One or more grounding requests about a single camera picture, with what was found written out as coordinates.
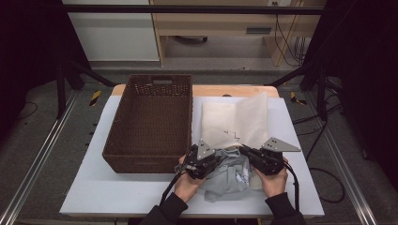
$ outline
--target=brown woven basket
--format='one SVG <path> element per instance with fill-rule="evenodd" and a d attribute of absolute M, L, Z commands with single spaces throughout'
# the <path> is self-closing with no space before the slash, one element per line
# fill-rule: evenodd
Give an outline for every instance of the brown woven basket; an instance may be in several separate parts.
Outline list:
<path fill-rule="evenodd" d="M 191 120 L 190 75 L 132 75 L 102 156 L 116 173 L 174 173 Z"/>

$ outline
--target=white panel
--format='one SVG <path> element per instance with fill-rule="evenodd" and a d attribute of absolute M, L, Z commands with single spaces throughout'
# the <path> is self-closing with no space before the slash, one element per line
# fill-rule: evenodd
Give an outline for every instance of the white panel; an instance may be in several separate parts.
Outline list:
<path fill-rule="evenodd" d="M 63 0 L 64 4 L 148 5 L 147 0 Z M 89 61 L 159 61 L 149 13 L 70 13 Z"/>

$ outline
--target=person's left hand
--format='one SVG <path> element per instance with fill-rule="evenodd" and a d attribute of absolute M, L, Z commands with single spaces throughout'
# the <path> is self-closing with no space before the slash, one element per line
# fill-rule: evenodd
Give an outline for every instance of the person's left hand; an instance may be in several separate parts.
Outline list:
<path fill-rule="evenodd" d="M 179 159 L 179 164 L 184 162 L 185 156 Z M 205 182 L 206 179 L 192 179 L 187 172 L 184 172 L 175 184 L 175 195 L 178 196 L 184 203 L 187 203 L 195 194 L 198 188 Z"/>

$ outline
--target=white table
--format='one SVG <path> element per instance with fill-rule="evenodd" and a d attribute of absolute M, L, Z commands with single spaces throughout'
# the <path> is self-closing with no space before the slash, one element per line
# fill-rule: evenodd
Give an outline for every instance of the white table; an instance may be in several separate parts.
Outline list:
<path fill-rule="evenodd" d="M 88 147 L 82 165 L 69 190 L 60 213 L 72 217 L 143 217 L 166 189 L 173 174 L 120 174 L 115 173 L 101 153 L 115 117 L 121 96 L 110 96 L 102 112 L 96 132 Z M 200 107 L 203 101 L 235 101 L 238 97 L 195 97 L 193 99 L 192 141 L 199 140 Z M 269 137 L 276 137 L 299 147 L 299 140 L 282 98 L 268 100 Z M 283 153 L 295 170 L 300 188 L 300 211 L 305 217 L 324 216 L 302 152 Z M 293 176 L 289 175 L 286 191 L 294 205 Z M 247 189 L 228 194 L 218 202 L 206 202 L 199 191 L 188 203 L 184 218 L 263 218 L 271 215 L 264 203 L 262 190 Z"/>

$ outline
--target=crumpled fabric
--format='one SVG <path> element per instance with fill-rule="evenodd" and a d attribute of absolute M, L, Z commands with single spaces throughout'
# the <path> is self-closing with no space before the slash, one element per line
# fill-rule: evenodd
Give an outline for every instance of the crumpled fabric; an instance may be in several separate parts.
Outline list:
<path fill-rule="evenodd" d="M 224 194 L 237 193 L 248 188 L 251 177 L 249 160 L 237 149 L 218 149 L 216 156 L 221 157 L 221 164 L 207 176 L 207 180 L 200 187 L 205 191 L 205 200 L 213 203 Z"/>

